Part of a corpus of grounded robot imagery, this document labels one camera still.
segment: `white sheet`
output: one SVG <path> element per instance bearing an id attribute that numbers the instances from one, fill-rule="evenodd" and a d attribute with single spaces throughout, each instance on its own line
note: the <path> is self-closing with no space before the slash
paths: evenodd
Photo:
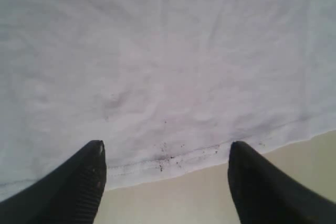
<path id="1" fill-rule="evenodd" d="M 104 140 L 107 189 L 336 128 L 336 0 L 0 0 L 0 199 Z"/>

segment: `beige floor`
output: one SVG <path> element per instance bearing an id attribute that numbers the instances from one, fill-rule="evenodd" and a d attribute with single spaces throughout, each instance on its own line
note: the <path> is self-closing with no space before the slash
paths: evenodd
<path id="1" fill-rule="evenodd" d="M 287 174 L 336 201 L 336 131 L 265 156 Z M 179 178 L 105 192 L 95 224 L 238 224 L 227 164 Z"/>

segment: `white fabric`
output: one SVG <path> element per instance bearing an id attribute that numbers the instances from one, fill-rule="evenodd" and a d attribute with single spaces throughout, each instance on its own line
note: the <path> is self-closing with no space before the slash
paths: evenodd
<path id="1" fill-rule="evenodd" d="M 104 140 L 107 189 L 336 128 L 336 0 L 0 0 L 0 198 Z"/>

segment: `floor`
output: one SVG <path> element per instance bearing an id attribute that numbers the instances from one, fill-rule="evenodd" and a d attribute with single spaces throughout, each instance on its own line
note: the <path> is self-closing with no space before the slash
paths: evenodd
<path id="1" fill-rule="evenodd" d="M 319 194 L 336 201 L 336 131 L 287 145 L 267 159 Z M 238 224 L 227 164 L 182 177 L 104 193 L 94 224 Z"/>

